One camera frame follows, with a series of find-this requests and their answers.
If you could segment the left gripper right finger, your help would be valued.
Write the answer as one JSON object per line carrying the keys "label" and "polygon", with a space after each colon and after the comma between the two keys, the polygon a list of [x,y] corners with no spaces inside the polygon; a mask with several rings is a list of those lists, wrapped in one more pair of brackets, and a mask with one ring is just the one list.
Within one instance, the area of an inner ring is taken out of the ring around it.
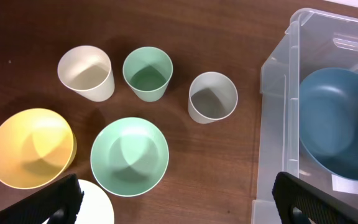
{"label": "left gripper right finger", "polygon": [[287,172],[279,172],[272,189],[282,223],[358,224],[358,209]]}

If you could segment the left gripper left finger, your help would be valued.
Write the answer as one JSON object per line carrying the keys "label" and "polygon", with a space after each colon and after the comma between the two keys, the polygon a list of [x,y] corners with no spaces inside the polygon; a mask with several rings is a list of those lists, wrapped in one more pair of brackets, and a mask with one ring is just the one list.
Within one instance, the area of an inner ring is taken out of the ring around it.
{"label": "left gripper left finger", "polygon": [[74,223],[84,192],[70,174],[0,211],[0,224]]}

